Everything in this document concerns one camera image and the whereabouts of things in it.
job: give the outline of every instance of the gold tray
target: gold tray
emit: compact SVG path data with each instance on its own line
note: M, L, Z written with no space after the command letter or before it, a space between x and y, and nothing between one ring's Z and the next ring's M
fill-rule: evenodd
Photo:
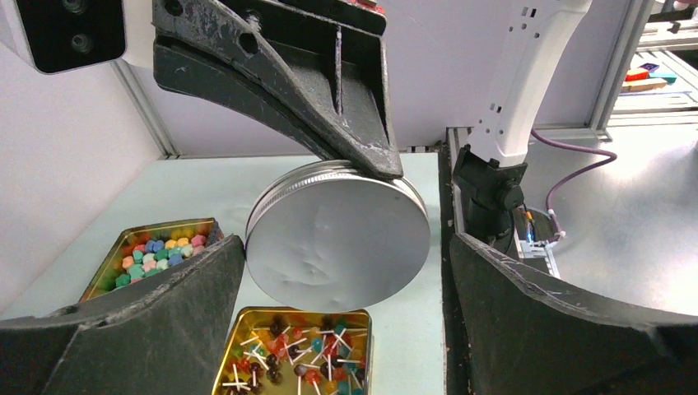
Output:
M293 366L291 366L291 362L289 361L288 356L286 356L286 358L283 359L282 362L279 364L278 370L281 372L283 377L283 380L279 385L272 384L269 378L267 377L266 372L268 369L265 369L265 364L267 362L266 356L268 356L268 348L266 345L263 345L262 343L267 342L268 339L273 339L273 335L270 333L269 328L270 326L272 326L272 323L274 322L274 318L276 316L281 316L283 318L283 327L290 327L286 331L286 334L288 334L290 337L289 342L287 344L293 344L294 342L296 342L296 339L292 335L294 328L301 328L304 331L307 331L313 327L320 328L323 326L323 319L328 318L332 319L333 326L336 326L337 323L343 324L343 326L347 329L346 334L349 335L351 341L349 343L349 346L351 346L350 359L355 360L354 358L357 358L356 360L360 360L359 358L361 356L365 358L365 377L361 379L361 374L359 374L359 378L354 377L356 373L347 373L347 370L344 369L344 367L333 368L333 372L335 374L333 376L333 382L337 386L340 385L339 382L336 380L337 373L335 373L337 372L337 369L339 369L342 370L343 374L339 374L338 377L340 379L346 377L346 380L342 381L345 381L347 383L341 385L345 389L349 388L350 392L347 393L347 395L352 395L352 391L356 388L359 388L359 386L357 386L357 381L360 382L359 384L361 385L363 394L370 394L370 361L372 351L372 337L371 319L368 312L366 312L365 310L357 310L343 314L318 314L308 313L305 311L300 311L287 307L248 307L240 311L237 319L235 320L235 325L232 331L230 332L228 344L226 345L226 352L223 354L221 366L218 369L218 375L216 376L216 382L213 387L212 395L236 394L232 391L232 389L235 387L226 387L224 386L224 384L235 382L235 369L237 369L237 367L241 365L240 360L244 358L248 359L249 363L257 362L262 366L263 373L260 374L261 379L259 380L259 382L263 385L263 390L259 392L259 394L318 394L315 390L315 387L306 382L305 379L301 379L300 392L298 392L298 376L296 376L294 373L294 367L297 366L299 363L309 365L312 362L312 360L315 359L315 356L318 354L315 351L311 351L310 353L304 356L297 357L297 360L295 361ZM322 340L322 336L327 336L328 338L334 337L336 339L336 337L332 334L321 334L318 338ZM243 346L240 345L240 343L249 341L254 337L258 337L258 339L244 344ZM310 347L310 333L303 333L300 339L303 338L306 338L307 340L299 344L301 350L308 349ZM262 350L262 353L265 355L262 356L262 359L265 361L265 364L260 363L259 358L257 356L242 355L238 357L235 355L236 353L240 353L240 348L242 348L243 352L250 352L250 349L257 347L258 345L258 350ZM234 369L233 364L236 361L238 363L236 364L236 367ZM324 359L324 357L321 356L318 359L316 359L313 365L320 366L324 362L326 362L326 360ZM356 364L356 367L358 369L363 368L361 364ZM321 395L331 395L332 393L329 393L326 390L329 380L325 376L323 376L318 369L308 368L308 370L310 369L315 370L319 374L319 393ZM248 380L252 378L251 374L245 373L242 369L237 369L237 374L238 378L240 380L244 380L245 382L248 382Z
M223 239L221 229L213 218L162 222L160 224L138 226L121 232L111 250L102 261L80 298L81 302L102 296L116 288L116 278L126 272L121 261L131 255L133 248L145 244L150 239L191 239L195 235L205 235L206 246Z

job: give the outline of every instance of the pink candy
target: pink candy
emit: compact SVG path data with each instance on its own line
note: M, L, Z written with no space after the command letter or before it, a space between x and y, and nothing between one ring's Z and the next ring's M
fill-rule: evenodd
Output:
M206 236L204 235L196 235L192 238L192 246L193 247L198 247L200 245L204 245L206 243Z
M154 269L155 266L156 266L156 262L155 262L155 261L148 261L148 262L145 262L145 263L143 263L143 271L144 271L144 272L149 272L149 271L151 271L152 269Z

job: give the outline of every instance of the white table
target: white table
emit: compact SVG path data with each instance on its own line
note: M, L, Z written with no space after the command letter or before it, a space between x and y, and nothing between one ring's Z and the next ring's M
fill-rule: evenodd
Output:
M444 393L437 156L406 154L402 159L405 175L416 186L429 213L431 249L424 268L405 289L368 308L375 336L372 393ZM287 171L315 160L311 156L285 156L161 160L149 165L0 319L42 316L74 304L124 229L213 216L226 235L244 237L244 224L257 196ZM177 186L176 193L164 192L172 185ZM264 305L278 303L246 272L233 318L245 306Z

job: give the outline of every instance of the white bracket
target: white bracket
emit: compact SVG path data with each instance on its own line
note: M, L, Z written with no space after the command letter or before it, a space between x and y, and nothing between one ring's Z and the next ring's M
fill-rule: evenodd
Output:
M500 167L524 162L533 122L562 52L592 0L517 0L486 107L468 138Z

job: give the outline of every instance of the silver lid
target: silver lid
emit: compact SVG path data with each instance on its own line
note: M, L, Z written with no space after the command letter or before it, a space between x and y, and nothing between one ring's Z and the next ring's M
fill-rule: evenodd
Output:
M254 204L245 234L248 267L264 292L325 313L394 295L421 270L430 243L414 186L366 177L345 160L278 179Z

